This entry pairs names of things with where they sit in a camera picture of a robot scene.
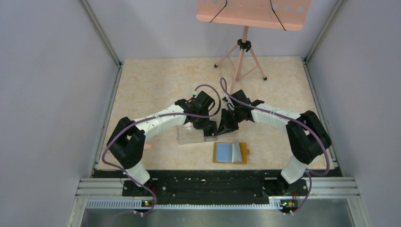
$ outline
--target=beige tabletop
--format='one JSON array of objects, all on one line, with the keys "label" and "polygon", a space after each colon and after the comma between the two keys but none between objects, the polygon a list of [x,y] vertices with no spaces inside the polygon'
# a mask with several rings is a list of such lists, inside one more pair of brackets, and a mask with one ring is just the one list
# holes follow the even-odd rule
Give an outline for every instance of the beige tabletop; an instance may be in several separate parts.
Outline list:
[{"label": "beige tabletop", "polygon": [[[105,142],[110,138],[117,122],[146,117],[164,110],[175,101],[192,96],[199,84],[210,84],[220,95],[220,77],[225,77],[230,87],[233,67],[228,60],[214,68],[217,58],[179,58],[126,60],[118,85]],[[235,84],[234,91],[242,89],[251,99],[297,113],[316,107],[300,57],[259,57],[268,80],[263,81],[259,71]],[[245,57],[243,72],[254,67],[251,57]],[[217,96],[210,88],[204,90],[212,98]],[[151,138],[147,143],[153,148],[143,153],[142,163],[146,169],[158,170],[210,170],[210,169],[282,169],[292,156],[288,136],[273,127],[260,123],[241,122],[240,130],[221,135],[218,142],[246,142],[250,155],[245,165],[217,164],[212,162],[213,142],[179,145],[176,128],[171,128]],[[106,160],[118,164],[110,152]],[[311,168],[324,169],[324,156],[319,156]],[[101,160],[98,169],[112,169]]]}]

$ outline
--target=transparent box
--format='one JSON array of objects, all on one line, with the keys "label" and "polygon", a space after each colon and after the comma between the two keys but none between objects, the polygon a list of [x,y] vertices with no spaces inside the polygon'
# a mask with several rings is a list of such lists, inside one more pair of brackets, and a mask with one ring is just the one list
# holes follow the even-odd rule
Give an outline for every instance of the transparent box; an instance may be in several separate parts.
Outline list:
[{"label": "transparent box", "polygon": [[195,129],[192,123],[177,126],[178,144],[204,143],[217,141],[217,126],[209,131]]}]

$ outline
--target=gray wall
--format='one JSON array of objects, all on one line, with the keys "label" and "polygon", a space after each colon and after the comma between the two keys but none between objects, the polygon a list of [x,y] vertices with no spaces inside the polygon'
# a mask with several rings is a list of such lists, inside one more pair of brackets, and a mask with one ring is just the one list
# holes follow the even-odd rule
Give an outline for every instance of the gray wall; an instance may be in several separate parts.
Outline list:
[{"label": "gray wall", "polygon": [[401,1],[349,0],[311,62],[342,169],[374,226],[399,226]]},{"label": "gray wall", "polygon": [[[312,0],[301,31],[251,27],[256,54],[306,56],[336,1]],[[241,26],[198,21],[196,0],[89,3],[121,59],[223,56],[242,37]]]},{"label": "gray wall", "polygon": [[115,74],[78,1],[0,1],[0,226],[67,224]]}]

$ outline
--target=blue notebook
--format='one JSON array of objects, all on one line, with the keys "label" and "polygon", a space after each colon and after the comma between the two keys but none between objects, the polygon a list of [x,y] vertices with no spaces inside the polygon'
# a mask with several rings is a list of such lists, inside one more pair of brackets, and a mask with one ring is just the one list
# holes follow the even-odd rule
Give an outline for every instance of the blue notebook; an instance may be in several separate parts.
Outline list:
[{"label": "blue notebook", "polygon": [[242,162],[242,154],[239,143],[217,143],[216,162]]}]

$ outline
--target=purple cable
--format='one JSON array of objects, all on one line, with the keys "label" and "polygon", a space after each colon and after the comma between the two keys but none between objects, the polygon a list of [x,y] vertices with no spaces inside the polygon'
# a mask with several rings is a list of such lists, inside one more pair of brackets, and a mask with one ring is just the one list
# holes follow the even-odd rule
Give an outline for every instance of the purple cable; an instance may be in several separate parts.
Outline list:
[{"label": "purple cable", "polygon": [[312,190],[312,177],[311,177],[311,175],[309,174],[308,171],[305,171],[305,174],[308,175],[308,177],[309,177],[309,189],[308,189],[308,192],[306,193],[306,196],[305,196],[304,200],[302,200],[302,202],[301,202],[301,204],[298,206],[298,208],[297,208],[295,211],[292,212],[293,215],[294,215],[295,213],[297,213],[297,212],[301,209],[301,207],[304,206],[304,204],[305,204],[305,202],[306,202],[306,199],[309,197],[309,194],[311,193],[311,190]]},{"label": "purple cable", "polygon": [[[208,84],[199,85],[199,86],[197,86],[197,87],[195,88],[195,90],[197,90],[197,89],[200,88],[200,87],[209,87],[209,88],[211,88],[211,89],[216,93],[216,95],[217,95],[217,97],[218,97],[218,108],[217,108],[217,110],[216,110],[216,112],[215,112],[214,114],[209,115],[209,116],[204,116],[204,115],[196,115],[196,114],[191,114],[191,113],[164,113],[164,114],[160,114],[159,117],[176,116],[176,115],[186,115],[186,116],[190,116],[190,117],[210,118],[210,117],[213,117],[213,116],[215,116],[216,114],[218,114],[219,111],[220,111],[220,108],[221,108],[221,99],[220,99],[220,95],[218,94],[217,90],[216,90],[214,87],[212,87],[212,86],[210,86],[210,85],[208,85]],[[150,192],[150,194],[152,194],[152,196],[153,196],[153,198],[154,198],[155,201],[154,201],[154,203],[152,204],[152,206],[150,207],[150,209],[149,209],[148,211],[146,211],[145,213],[143,213],[143,215],[148,214],[151,210],[154,209],[154,207],[155,207],[156,204],[157,204],[157,196],[154,194],[154,192],[153,192],[150,188],[144,186],[143,184],[141,184],[141,183],[139,183],[138,181],[136,181],[132,176],[128,175],[127,171],[126,171],[124,168],[122,168],[121,166],[118,166],[118,165],[116,165],[116,164],[113,164],[113,163],[111,163],[111,162],[106,161],[105,157],[106,157],[106,153],[107,153],[107,151],[110,149],[110,147],[111,147],[111,146],[116,142],[116,140],[117,140],[121,135],[123,135],[127,130],[129,130],[130,128],[134,127],[134,126],[137,125],[137,124],[140,124],[140,123],[143,123],[143,122],[146,122],[146,121],[149,121],[149,120],[153,120],[153,119],[156,119],[156,117],[153,116],[153,117],[145,118],[145,119],[139,120],[139,121],[137,121],[137,122],[134,122],[134,123],[128,125],[126,128],[124,128],[123,130],[121,130],[121,132],[119,132],[119,133],[110,141],[110,143],[107,145],[107,147],[105,148],[105,150],[103,151],[103,154],[102,154],[102,161],[103,161],[103,163],[105,163],[105,164],[107,164],[107,165],[109,165],[109,166],[116,167],[117,169],[123,171],[124,173],[126,173],[127,177],[128,177],[129,179],[131,179],[134,183],[136,183],[136,184],[139,185],[140,187],[144,188],[146,191]],[[114,217],[117,217],[117,216],[119,216],[119,215],[121,215],[121,214],[124,214],[124,213],[127,213],[127,211],[120,212],[120,213],[114,215],[111,219],[113,219]]]},{"label": "purple cable", "polygon": [[258,107],[256,107],[256,106],[252,106],[252,105],[246,104],[246,103],[241,102],[241,101],[239,101],[238,99],[232,97],[232,96],[227,92],[227,81],[226,81],[226,79],[224,79],[223,77],[220,78],[220,86],[221,86],[221,88],[223,89],[224,93],[226,93],[226,94],[228,95],[228,97],[230,97],[230,99],[236,101],[237,103],[242,104],[242,105],[245,105],[245,106],[250,107],[250,108],[255,109],[255,110],[260,110],[260,111],[262,111],[262,112],[265,112],[265,113],[268,113],[268,114],[272,114],[272,115],[276,115],[276,116],[278,116],[278,117],[281,117],[281,118],[290,120],[290,121],[292,121],[292,122],[295,122],[295,123],[301,125],[304,129],[308,130],[308,131],[313,135],[313,137],[316,139],[317,143],[319,144],[320,148],[321,148],[322,151],[323,151],[324,158],[326,159],[326,169],[325,169],[325,171],[324,171],[323,173],[318,173],[318,172],[315,172],[315,171],[310,170],[310,169],[306,169],[306,170],[307,170],[308,172],[312,173],[312,174],[315,175],[315,176],[325,176],[325,175],[329,172],[329,170],[330,170],[329,155],[327,154],[326,148],[324,148],[324,145],[323,145],[322,141],[320,140],[319,136],[318,136],[311,128],[309,128],[309,127],[306,126],[304,123],[302,123],[302,122],[300,122],[300,121],[298,121],[298,120],[296,120],[296,119],[294,119],[294,118],[290,118],[290,117],[287,117],[287,116],[282,115],[282,114],[278,114],[278,113],[275,113],[275,112],[272,112],[272,111],[269,111],[269,110],[265,110],[265,109],[262,109],[262,108],[258,108]]}]

